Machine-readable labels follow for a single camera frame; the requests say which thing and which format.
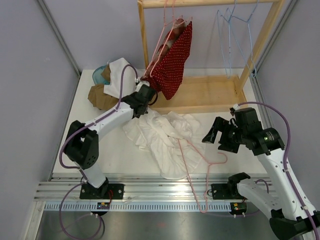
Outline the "brown skirt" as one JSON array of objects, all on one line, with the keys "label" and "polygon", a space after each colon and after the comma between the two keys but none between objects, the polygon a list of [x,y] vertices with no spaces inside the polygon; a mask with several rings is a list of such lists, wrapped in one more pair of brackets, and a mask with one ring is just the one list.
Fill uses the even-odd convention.
[{"label": "brown skirt", "polygon": [[104,93],[105,86],[107,85],[94,84],[89,90],[87,99],[93,107],[98,108],[99,110],[108,111],[118,103],[119,99]]}]

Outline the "red plaid skirt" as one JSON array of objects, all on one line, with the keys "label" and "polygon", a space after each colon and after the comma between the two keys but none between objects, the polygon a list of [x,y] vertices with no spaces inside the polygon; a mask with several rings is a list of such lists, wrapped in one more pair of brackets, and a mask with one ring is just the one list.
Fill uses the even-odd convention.
[{"label": "red plaid skirt", "polygon": [[169,52],[170,48],[173,46],[175,41],[179,38],[179,36],[184,32],[186,28],[186,22],[183,18],[178,18],[174,22],[174,26],[172,29],[172,32],[170,31],[164,36],[164,38],[168,38],[168,41],[166,42],[166,46],[163,49],[163,52],[160,55],[159,64],[162,59],[165,57],[165,55]]}]

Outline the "white shirt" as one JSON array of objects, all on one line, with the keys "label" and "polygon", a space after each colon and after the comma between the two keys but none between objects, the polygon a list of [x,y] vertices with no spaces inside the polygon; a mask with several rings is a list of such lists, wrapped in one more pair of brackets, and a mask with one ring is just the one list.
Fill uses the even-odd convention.
[{"label": "white shirt", "polygon": [[118,99],[121,90],[122,97],[130,95],[136,90],[136,79],[139,75],[133,66],[125,68],[125,66],[129,64],[130,63],[123,57],[109,64],[110,84],[104,86],[104,94]]}]

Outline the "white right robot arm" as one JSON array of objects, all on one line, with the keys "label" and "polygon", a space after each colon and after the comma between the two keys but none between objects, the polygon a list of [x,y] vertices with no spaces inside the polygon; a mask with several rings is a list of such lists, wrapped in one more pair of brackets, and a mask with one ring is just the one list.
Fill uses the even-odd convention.
[{"label": "white right robot arm", "polygon": [[229,120],[220,116],[202,139],[213,144],[218,134],[218,149],[238,153],[241,145],[257,157],[267,172],[277,197],[256,186],[245,172],[228,178],[224,191],[232,198],[245,198],[252,202],[268,219],[269,225],[280,240],[313,232],[319,239],[320,212],[309,201],[291,169],[286,148],[278,131],[272,127],[263,128],[257,112],[252,107],[230,109],[233,117]]}]

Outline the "white ruffled skirt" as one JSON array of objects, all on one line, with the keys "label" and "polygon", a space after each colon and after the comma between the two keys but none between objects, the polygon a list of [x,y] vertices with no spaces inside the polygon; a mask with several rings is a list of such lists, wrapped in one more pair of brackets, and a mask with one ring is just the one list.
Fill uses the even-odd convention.
[{"label": "white ruffled skirt", "polygon": [[149,109],[122,129],[141,151],[151,153],[165,179],[183,179],[204,161],[203,126],[190,114],[161,115]]}]

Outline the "red polka dot skirt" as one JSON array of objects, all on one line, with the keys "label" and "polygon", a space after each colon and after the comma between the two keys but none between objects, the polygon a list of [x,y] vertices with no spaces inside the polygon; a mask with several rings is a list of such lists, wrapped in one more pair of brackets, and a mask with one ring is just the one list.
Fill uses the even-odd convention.
[{"label": "red polka dot skirt", "polygon": [[182,33],[170,48],[164,48],[166,54],[160,58],[150,73],[146,74],[146,81],[157,92],[161,92],[166,100],[178,91],[183,81],[185,62],[190,55],[192,43],[193,23],[183,28]]}]

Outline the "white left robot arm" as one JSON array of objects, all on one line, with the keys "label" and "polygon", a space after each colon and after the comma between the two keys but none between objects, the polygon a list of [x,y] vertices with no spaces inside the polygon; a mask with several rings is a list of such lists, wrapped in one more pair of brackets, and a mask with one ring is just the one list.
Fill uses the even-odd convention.
[{"label": "white left robot arm", "polygon": [[148,106],[157,99],[157,91],[144,84],[97,118],[86,123],[78,120],[71,123],[60,153],[74,162],[83,176],[80,199],[123,199],[124,185],[110,183],[97,163],[99,142],[114,128],[147,114]]}]

